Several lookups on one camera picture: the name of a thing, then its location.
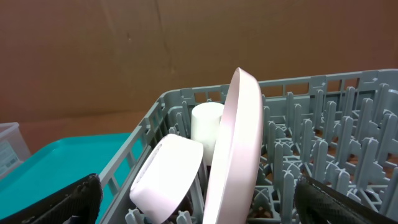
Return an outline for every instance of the turquoise mat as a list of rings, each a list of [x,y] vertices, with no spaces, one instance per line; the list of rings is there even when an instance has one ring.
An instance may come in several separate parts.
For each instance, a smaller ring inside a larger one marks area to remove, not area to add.
[[[100,174],[130,134],[108,134],[65,138],[53,142],[21,164],[6,178],[0,181],[0,219],[3,219],[82,177]],[[132,147],[136,159],[142,153],[138,140]],[[124,160],[115,172],[121,186],[130,169]],[[113,196],[108,186],[97,223],[112,202]]]

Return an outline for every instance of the dish rack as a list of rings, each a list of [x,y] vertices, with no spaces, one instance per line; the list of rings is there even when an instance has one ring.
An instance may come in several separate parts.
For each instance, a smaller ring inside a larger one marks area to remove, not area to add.
[[[398,70],[372,70],[261,81],[264,134],[247,223],[299,223],[297,177],[306,173],[347,197],[398,220]],[[164,93],[100,173],[113,201],[100,223],[151,223],[129,189],[151,150],[166,134],[190,137],[190,113],[206,101],[224,103],[229,85]],[[131,148],[141,141],[138,160]],[[114,171],[131,164],[122,185]],[[179,211],[166,223],[201,224],[208,174],[198,172]]]

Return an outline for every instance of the brown surface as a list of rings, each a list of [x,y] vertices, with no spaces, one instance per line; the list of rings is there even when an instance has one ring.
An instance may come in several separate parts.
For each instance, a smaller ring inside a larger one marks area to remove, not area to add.
[[[131,133],[146,112],[113,113],[79,118],[20,123],[31,153],[61,138],[95,134]]]
[[[398,1],[0,1],[0,123],[146,111],[167,90],[398,67]]]

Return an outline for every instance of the white label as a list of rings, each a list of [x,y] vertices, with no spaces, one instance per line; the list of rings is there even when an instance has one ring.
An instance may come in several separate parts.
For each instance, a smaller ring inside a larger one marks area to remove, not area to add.
[[[19,161],[8,141],[0,142],[0,175],[7,172]]]

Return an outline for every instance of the brown cardboard backdrop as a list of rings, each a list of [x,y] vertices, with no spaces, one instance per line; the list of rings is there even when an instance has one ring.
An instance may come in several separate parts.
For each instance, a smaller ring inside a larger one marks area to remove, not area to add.
[[[0,1],[0,122],[147,111],[163,92],[398,67],[398,1]]]

